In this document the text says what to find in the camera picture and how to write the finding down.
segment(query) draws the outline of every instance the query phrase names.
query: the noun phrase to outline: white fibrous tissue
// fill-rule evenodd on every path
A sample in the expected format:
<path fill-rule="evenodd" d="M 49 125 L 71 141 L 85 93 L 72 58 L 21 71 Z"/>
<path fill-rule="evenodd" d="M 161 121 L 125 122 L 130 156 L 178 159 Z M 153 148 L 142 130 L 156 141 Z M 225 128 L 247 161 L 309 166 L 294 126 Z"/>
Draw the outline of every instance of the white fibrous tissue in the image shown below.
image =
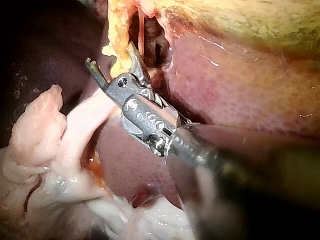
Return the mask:
<path fill-rule="evenodd" d="M 30 103 L 0 150 L 0 239 L 194 239 L 185 213 L 164 197 L 133 208 L 81 167 L 115 105 L 98 89 L 64 116 L 61 93 L 53 85 Z"/>

